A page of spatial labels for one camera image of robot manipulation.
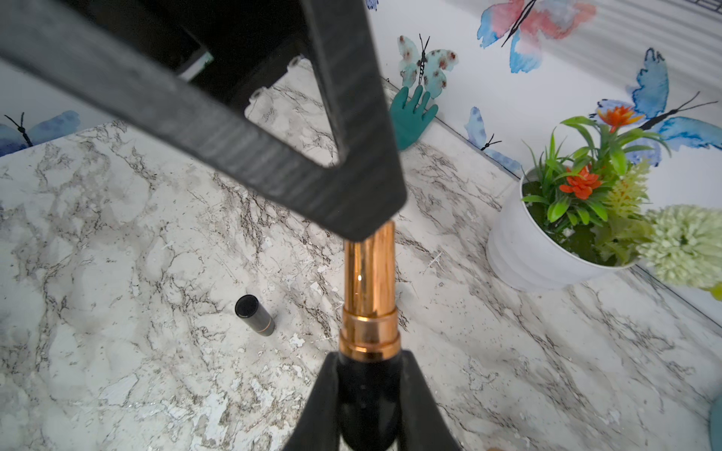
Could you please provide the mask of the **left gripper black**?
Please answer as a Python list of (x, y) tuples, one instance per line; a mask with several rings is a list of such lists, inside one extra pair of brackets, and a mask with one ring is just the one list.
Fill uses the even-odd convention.
[[(362, 2), (65, 4), (5, 2), (2, 58), (345, 240), (368, 239), (404, 205), (400, 157)], [(340, 156), (331, 167), (231, 110), (246, 110), (293, 58), (310, 56), (311, 45)], [(204, 52), (212, 61), (192, 83), (215, 100), (148, 59), (180, 74)]]

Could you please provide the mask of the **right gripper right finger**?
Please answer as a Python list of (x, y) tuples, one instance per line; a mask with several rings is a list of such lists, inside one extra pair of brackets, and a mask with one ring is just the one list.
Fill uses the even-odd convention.
[(411, 351), (402, 351), (400, 450), (461, 450)]

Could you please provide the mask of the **black lipstick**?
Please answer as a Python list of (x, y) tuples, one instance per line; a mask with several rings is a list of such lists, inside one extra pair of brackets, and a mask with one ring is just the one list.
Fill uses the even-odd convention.
[(395, 224), (346, 242), (340, 329), (340, 429), (353, 450), (386, 450), (400, 423)]

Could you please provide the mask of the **black lipstick cap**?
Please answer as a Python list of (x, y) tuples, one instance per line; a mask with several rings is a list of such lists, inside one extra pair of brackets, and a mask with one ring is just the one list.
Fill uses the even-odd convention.
[(276, 330), (276, 323), (259, 299), (246, 294), (238, 299), (234, 306), (236, 316), (242, 319), (254, 332), (261, 336), (270, 336)]

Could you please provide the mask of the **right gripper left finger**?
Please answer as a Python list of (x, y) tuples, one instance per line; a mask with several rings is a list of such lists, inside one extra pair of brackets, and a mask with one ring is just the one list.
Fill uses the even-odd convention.
[(338, 353), (328, 353), (283, 451), (338, 451)]

